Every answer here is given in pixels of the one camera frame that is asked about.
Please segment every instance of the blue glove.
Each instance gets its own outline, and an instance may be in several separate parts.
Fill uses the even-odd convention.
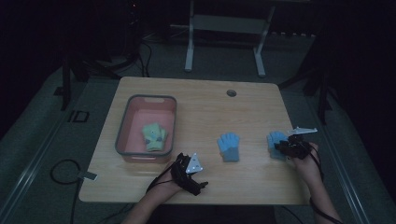
[[[239,136],[235,133],[224,133],[218,139],[220,155],[223,161],[239,161]]]
[[[286,156],[275,148],[275,143],[279,143],[279,141],[288,141],[288,137],[282,132],[270,132],[267,135],[268,142],[268,150],[270,151],[270,157],[277,160],[286,160]]]

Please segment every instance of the person's right hand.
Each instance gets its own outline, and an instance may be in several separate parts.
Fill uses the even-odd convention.
[[[320,162],[318,158],[318,145],[314,143],[309,143],[314,149],[311,151],[312,155]],[[312,159],[311,155],[306,156],[303,160],[298,158],[292,158],[295,164],[297,173],[303,179],[303,181],[308,185],[308,187],[314,187],[316,184],[322,184],[320,170]]]

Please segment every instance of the black wrist strap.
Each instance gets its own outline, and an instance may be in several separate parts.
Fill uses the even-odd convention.
[[[315,211],[316,213],[318,213],[321,217],[324,217],[324,218],[330,220],[332,223],[335,223],[335,224],[343,224],[343,223],[340,222],[339,220],[337,220],[337,219],[335,219],[335,218],[333,218],[333,217],[331,217],[331,216],[325,214],[324,212],[320,211],[320,209],[318,209],[317,206],[316,206],[316,205],[314,204],[314,202],[312,201],[312,198],[309,199],[309,202],[311,203],[312,209],[314,209],[314,211]]]

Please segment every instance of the person's left hand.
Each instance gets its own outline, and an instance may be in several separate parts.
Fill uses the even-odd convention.
[[[166,165],[166,167],[164,168],[164,170],[166,170],[172,164],[173,164],[172,161],[169,162]],[[150,196],[153,196],[152,198],[154,198],[157,201],[156,203],[158,203],[158,204],[168,201],[175,194],[177,194],[178,192],[183,190],[183,188],[181,188],[172,179],[173,179],[173,177],[171,174],[171,170],[169,170],[163,176],[161,176],[160,179],[157,180],[156,183],[161,183],[161,184],[155,185],[151,190],[149,190],[147,192],[147,194],[150,194]]]

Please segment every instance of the desk leg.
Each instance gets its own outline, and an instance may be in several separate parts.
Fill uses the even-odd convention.
[[[256,48],[253,49],[259,77],[265,77],[264,65],[262,64],[262,46],[264,45],[265,37],[267,37],[268,35],[268,30],[270,27],[271,19],[274,16],[274,12],[275,12],[275,7],[271,7],[270,12],[268,14],[267,22],[264,24],[264,27],[262,29],[262,38],[260,40],[260,43]]]
[[[192,70],[192,59],[194,57],[194,1],[190,0],[190,26],[189,26],[189,46],[187,47],[186,65],[184,71]]]

